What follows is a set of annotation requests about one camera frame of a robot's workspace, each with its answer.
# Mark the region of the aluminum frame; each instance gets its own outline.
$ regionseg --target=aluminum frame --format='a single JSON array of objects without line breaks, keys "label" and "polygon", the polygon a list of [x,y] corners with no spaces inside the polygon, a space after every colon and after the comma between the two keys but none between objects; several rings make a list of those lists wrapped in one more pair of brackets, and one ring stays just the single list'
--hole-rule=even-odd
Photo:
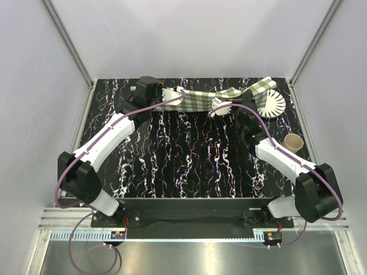
[{"label": "aluminum frame", "polygon": [[50,15],[50,18],[54,26],[56,27],[56,30],[59,33],[60,38],[63,40],[65,46],[67,47],[84,81],[87,83],[88,87],[91,88],[93,86],[94,81],[92,77],[89,75],[87,68],[85,67],[84,63],[82,62],[77,50],[75,49],[75,46],[73,42],[71,41],[69,34],[66,28],[64,27],[63,22],[60,19],[60,16],[57,13],[57,10],[53,6],[52,0],[41,0],[41,2],[44,4],[47,13]]},{"label": "aluminum frame", "polygon": [[309,61],[314,49],[317,47],[320,39],[322,38],[325,30],[330,25],[331,20],[334,18],[336,12],[338,11],[341,3],[343,0],[334,0],[333,3],[330,5],[325,17],[323,18],[318,30],[316,31],[309,47],[307,48],[306,52],[304,53],[304,56],[302,57],[295,73],[293,74],[291,78],[291,83],[294,85],[297,82],[297,79],[299,78],[300,74],[302,73],[303,69],[305,68],[307,62]]},{"label": "aluminum frame", "polygon": [[36,246],[34,247],[32,259],[26,273],[28,275],[39,275],[41,273],[42,264],[51,237],[51,230],[38,230],[37,234]]},{"label": "aluminum frame", "polygon": [[340,253],[348,274],[364,274],[350,231],[335,231]]}]

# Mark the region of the tan cup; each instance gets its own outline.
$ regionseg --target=tan cup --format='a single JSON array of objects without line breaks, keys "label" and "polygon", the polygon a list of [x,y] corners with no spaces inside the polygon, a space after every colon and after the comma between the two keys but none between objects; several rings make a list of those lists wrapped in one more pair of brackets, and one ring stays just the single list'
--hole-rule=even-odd
[{"label": "tan cup", "polygon": [[282,146],[292,153],[297,153],[303,147],[303,145],[303,139],[295,133],[289,133],[286,135],[282,142]]}]

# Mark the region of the white wall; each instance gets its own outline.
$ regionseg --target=white wall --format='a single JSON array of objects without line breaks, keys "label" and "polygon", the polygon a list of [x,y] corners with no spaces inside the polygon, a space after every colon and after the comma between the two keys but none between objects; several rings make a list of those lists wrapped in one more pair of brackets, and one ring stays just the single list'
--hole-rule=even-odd
[{"label": "white wall", "polygon": [[321,162],[333,166],[367,271],[367,1],[344,1],[296,92]]},{"label": "white wall", "polygon": [[93,78],[291,77],[332,0],[53,0]]},{"label": "white wall", "polygon": [[0,273],[23,274],[88,88],[39,0],[0,2]]}]

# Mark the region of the table surface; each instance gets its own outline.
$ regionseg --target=table surface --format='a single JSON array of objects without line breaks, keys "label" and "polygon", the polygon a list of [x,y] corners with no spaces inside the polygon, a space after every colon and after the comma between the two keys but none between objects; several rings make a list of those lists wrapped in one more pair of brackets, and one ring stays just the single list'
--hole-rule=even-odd
[{"label": "table surface", "polygon": [[[284,236],[284,242],[296,238],[293,232]],[[76,264],[92,274],[106,271],[115,258],[105,247],[86,254],[96,245],[99,243],[72,243]],[[329,231],[307,231],[299,243],[288,248],[267,250],[249,245],[262,248],[255,243],[125,242],[118,246],[122,267],[118,268],[118,261],[110,274],[347,274],[335,235]],[[70,264],[68,242],[50,241],[40,274],[79,274]]]},{"label": "table surface", "polygon": [[[261,78],[166,78],[165,86],[216,92],[244,89]],[[286,100],[284,114],[264,119],[282,142],[302,130],[285,78],[273,78]],[[107,123],[137,79],[98,80],[80,145]],[[309,160],[304,146],[298,155]],[[208,118],[206,112],[152,112],[148,122],[123,141],[101,166],[104,189],[115,198],[245,198],[291,195],[292,184],[244,151],[231,115]]]}]

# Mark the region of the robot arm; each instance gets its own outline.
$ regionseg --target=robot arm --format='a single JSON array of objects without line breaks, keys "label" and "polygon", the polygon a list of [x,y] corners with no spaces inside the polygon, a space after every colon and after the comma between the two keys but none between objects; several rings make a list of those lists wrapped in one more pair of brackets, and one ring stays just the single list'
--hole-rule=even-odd
[{"label": "robot arm", "polygon": [[[179,93],[176,91],[162,88],[162,85],[155,78],[140,78],[134,89],[132,100],[124,101],[122,107],[116,110],[116,114],[95,137],[73,154],[63,152],[59,156],[60,188],[99,210],[114,224],[120,224],[124,216],[123,202],[117,201],[103,190],[97,171],[113,149],[149,119],[148,109],[151,109],[151,106],[163,100],[171,105],[177,105],[181,102],[180,99],[177,99],[177,95]],[[217,105],[222,105],[217,99],[215,100]],[[240,99],[233,102],[241,103],[257,112],[250,92],[244,93]],[[304,167],[307,165],[318,170],[319,174],[332,185],[342,201],[334,172],[330,166],[326,164],[316,166],[314,163],[307,162],[287,151],[276,141],[267,138],[253,114],[244,112],[242,109],[233,109],[233,107],[225,107],[224,109],[225,112],[218,114],[224,115],[229,111],[233,112],[235,131],[237,131],[247,151],[273,165],[296,185],[295,196],[276,198],[268,204],[268,210],[274,218],[300,215],[305,220],[314,222],[337,208],[335,198]],[[295,162],[286,157],[284,151],[298,161]],[[75,156],[82,157],[61,179],[64,171],[76,159]]]},{"label": "robot arm", "polygon": [[276,198],[267,205],[272,217],[301,216],[307,222],[315,222],[343,204],[335,173],[328,164],[317,166],[270,139],[260,128],[250,93],[245,93],[237,103],[247,109],[233,110],[236,103],[231,104],[235,128],[247,151],[274,166],[295,185],[295,195]]}]

